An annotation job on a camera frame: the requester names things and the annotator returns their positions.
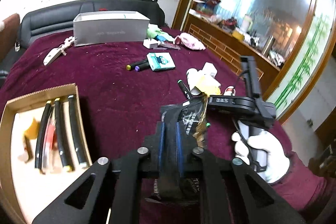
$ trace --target brick pattern panel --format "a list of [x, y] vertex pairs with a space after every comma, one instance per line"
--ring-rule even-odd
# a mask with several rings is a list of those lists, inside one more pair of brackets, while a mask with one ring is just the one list
[[[242, 72], [239, 59], [240, 54], [238, 52], [235, 52], [222, 41], [217, 40], [193, 24], [190, 25], [188, 33], [201, 40], [209, 50], [230, 67], [233, 73], [239, 75]], [[257, 68], [257, 74], [260, 80], [264, 73]]]

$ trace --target cardboard box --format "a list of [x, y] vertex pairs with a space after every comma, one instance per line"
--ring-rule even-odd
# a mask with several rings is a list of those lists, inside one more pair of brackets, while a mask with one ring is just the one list
[[[76, 95], [78, 126], [88, 163], [92, 165], [83, 129], [78, 89], [75, 84], [27, 94], [9, 100], [5, 106], [0, 123], [0, 204], [14, 223], [32, 223], [45, 207], [85, 172], [85, 169], [79, 167], [72, 140], [67, 102], [68, 96], [72, 94]], [[36, 120], [40, 121], [46, 102], [55, 98], [61, 98], [63, 102], [65, 130], [74, 171], [41, 174], [34, 168], [36, 140], [29, 142], [33, 152], [32, 159], [24, 163], [17, 158], [18, 151], [22, 149], [23, 133], [20, 130], [20, 115], [34, 115]], [[56, 152], [58, 157], [55, 157], [54, 166], [61, 167], [58, 151]]]
[[149, 21], [149, 18], [134, 11], [81, 13], [73, 20], [75, 46], [109, 42], [143, 42]]

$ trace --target green bamboo decal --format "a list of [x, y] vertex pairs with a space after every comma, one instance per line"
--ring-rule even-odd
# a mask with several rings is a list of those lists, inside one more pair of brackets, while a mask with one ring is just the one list
[[285, 89], [281, 92], [280, 96], [275, 102], [275, 106], [278, 109], [280, 106], [284, 104], [287, 105], [287, 97], [293, 92], [298, 91], [302, 85], [303, 76], [310, 75], [310, 68], [314, 63], [313, 56], [318, 54], [317, 44], [320, 42], [320, 39], [323, 37], [325, 38], [326, 33], [323, 32], [324, 28], [326, 27], [326, 20], [322, 20], [323, 15], [321, 14], [319, 21], [317, 23], [315, 33], [311, 41], [308, 42], [308, 49], [303, 57], [300, 65], [298, 66], [297, 70], [295, 71], [294, 75], [292, 76], [290, 82], [287, 84]]

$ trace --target metal screw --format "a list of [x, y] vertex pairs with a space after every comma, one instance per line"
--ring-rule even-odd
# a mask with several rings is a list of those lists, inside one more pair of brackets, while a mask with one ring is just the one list
[[149, 150], [148, 150], [147, 147], [140, 147], [140, 148], [138, 148], [137, 151], [138, 151], [139, 154], [142, 154], [142, 155], [143, 155], [143, 154], [148, 153]]
[[101, 158], [98, 159], [98, 163], [99, 163], [100, 165], [105, 165], [105, 164], [107, 164], [108, 162], [109, 162], [109, 159], [106, 158], [106, 157], [101, 157]]
[[234, 159], [232, 160], [232, 163], [233, 163], [234, 165], [242, 165], [242, 164], [243, 164], [243, 161], [242, 161], [240, 158], [234, 158]]
[[204, 152], [204, 149], [201, 148], [201, 147], [195, 147], [195, 148], [193, 148], [193, 152], [195, 154], [202, 154]]

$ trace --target gray box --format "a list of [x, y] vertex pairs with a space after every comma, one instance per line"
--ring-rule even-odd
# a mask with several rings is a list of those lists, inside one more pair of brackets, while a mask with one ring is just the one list
[[134, 11], [78, 14], [73, 20], [75, 46], [146, 39], [150, 19]]

